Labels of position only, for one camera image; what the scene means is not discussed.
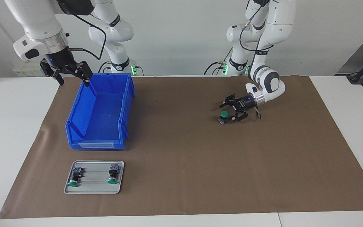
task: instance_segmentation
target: blue plastic container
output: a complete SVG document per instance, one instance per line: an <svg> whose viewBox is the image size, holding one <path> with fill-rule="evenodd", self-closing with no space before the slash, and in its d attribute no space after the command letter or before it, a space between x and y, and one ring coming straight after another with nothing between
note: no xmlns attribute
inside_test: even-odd
<svg viewBox="0 0 363 227"><path fill-rule="evenodd" d="M83 83L66 122L69 146L75 150L124 149L128 114L135 96L130 74L94 74Z"/></svg>

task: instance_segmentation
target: green round button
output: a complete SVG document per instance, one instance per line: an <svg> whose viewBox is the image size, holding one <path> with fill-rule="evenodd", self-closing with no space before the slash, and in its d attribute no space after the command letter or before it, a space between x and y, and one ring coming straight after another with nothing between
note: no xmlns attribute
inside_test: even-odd
<svg viewBox="0 0 363 227"><path fill-rule="evenodd" d="M69 187L78 187L78 184L73 181L68 182L66 185L68 185Z"/></svg>
<svg viewBox="0 0 363 227"><path fill-rule="evenodd" d="M117 181L115 179L109 179L107 181L107 183L109 183L109 184L117 184Z"/></svg>
<svg viewBox="0 0 363 227"><path fill-rule="evenodd" d="M227 118L228 116L229 116L228 111L224 110L224 111L221 112L221 117Z"/></svg>

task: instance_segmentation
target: brown mat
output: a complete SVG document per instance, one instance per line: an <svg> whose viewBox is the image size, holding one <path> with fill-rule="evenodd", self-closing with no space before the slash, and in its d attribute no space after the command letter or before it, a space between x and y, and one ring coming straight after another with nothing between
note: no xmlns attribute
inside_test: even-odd
<svg viewBox="0 0 363 227"><path fill-rule="evenodd" d="M60 87L0 218L363 210L363 171L308 77L220 125L246 77L134 78L126 151L73 151L65 122L80 81ZM117 195L66 195L75 160L122 160Z"/></svg>

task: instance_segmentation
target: gray tray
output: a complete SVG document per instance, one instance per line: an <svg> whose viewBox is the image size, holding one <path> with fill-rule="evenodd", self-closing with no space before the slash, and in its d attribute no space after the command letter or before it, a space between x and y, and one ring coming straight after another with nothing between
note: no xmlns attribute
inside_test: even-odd
<svg viewBox="0 0 363 227"><path fill-rule="evenodd" d="M112 164L117 164L120 169L117 181L118 184L109 184L108 172ZM78 187L70 187L67 183L72 177L74 167L84 168L84 176L79 179ZM124 162L123 161L74 161L65 182L65 194L117 194L120 192L121 182L123 179Z"/></svg>

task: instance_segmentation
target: blue bin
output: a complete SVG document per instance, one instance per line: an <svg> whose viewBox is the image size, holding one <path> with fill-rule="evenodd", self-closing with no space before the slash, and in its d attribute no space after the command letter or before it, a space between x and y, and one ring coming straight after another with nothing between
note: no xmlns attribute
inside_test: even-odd
<svg viewBox="0 0 363 227"><path fill-rule="evenodd" d="M94 74L89 87L81 83L65 125L69 146L75 150L124 149L134 96L128 73Z"/></svg>

